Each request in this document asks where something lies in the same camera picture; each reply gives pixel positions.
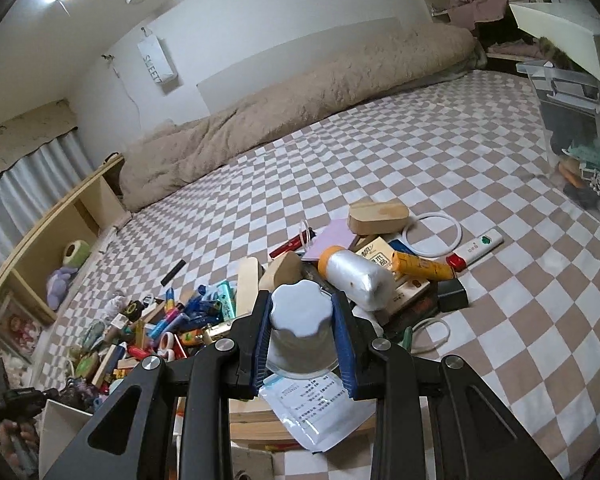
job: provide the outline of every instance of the orange cap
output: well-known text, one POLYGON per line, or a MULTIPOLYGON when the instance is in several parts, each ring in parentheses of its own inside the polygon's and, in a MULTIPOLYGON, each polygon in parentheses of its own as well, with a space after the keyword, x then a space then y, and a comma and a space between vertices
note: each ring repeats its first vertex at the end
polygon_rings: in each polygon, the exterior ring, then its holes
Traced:
POLYGON ((322 251, 320 259, 318 260, 318 272, 320 272, 320 275, 325 280, 327 279, 327 262, 329 261, 329 258, 331 258, 338 251, 345 250, 346 249, 344 247, 341 247, 340 245, 332 245, 331 247, 327 247, 325 250, 322 251))

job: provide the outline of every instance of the hand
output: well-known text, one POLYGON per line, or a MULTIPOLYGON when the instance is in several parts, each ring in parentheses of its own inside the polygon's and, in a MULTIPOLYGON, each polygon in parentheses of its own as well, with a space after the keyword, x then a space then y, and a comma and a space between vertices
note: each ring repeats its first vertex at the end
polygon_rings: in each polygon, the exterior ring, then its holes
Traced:
POLYGON ((0 452, 11 467, 20 467, 20 460, 13 449, 11 435, 20 432, 20 436, 25 444, 36 453, 38 452, 39 437, 33 428, 32 421, 24 422, 18 426, 12 420, 4 420, 0 423, 0 452))

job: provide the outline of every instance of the checkered bedsheet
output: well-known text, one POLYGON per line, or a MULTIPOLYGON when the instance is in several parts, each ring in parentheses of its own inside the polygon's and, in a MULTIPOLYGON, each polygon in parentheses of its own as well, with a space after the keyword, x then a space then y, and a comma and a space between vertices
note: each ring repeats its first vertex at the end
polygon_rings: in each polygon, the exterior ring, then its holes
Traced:
MULTIPOLYGON (((494 226, 505 235, 462 273, 472 307, 445 317, 451 337, 427 356, 465 358, 565 476, 600 445, 600 225, 543 176, 542 134, 524 78, 473 72, 251 150, 121 229, 58 320, 41 382, 59 384, 67 347, 100 317, 112 290, 157 294, 180 258, 187 265, 173 282, 176 294, 187 283, 235 279, 242 257, 266 262, 304 218, 321 228, 363 196, 400 198, 416 214, 443 210, 458 219, 464 241, 494 226)), ((431 219, 410 241, 432 248, 454 234, 431 219)), ((437 330, 416 343, 437 339, 437 330)), ((368 478, 361 446, 330 452, 341 458, 335 466, 329 454, 288 452, 276 471, 299 480, 368 478)))

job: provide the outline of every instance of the plastic storage bin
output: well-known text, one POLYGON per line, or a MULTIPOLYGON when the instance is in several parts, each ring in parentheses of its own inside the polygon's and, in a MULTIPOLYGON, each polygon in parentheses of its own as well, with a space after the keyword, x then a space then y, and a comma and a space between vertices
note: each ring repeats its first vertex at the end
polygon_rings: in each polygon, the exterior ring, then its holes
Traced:
POLYGON ((540 101, 547 177, 600 220, 600 81, 544 60, 518 63, 540 101))

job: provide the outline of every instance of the curtain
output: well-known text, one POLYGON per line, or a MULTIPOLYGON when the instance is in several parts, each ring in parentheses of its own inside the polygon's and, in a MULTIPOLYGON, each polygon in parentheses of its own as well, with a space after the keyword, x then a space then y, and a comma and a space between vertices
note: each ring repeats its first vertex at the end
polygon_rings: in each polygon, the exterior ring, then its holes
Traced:
POLYGON ((33 225, 92 171, 72 130, 0 175, 0 266, 33 225))

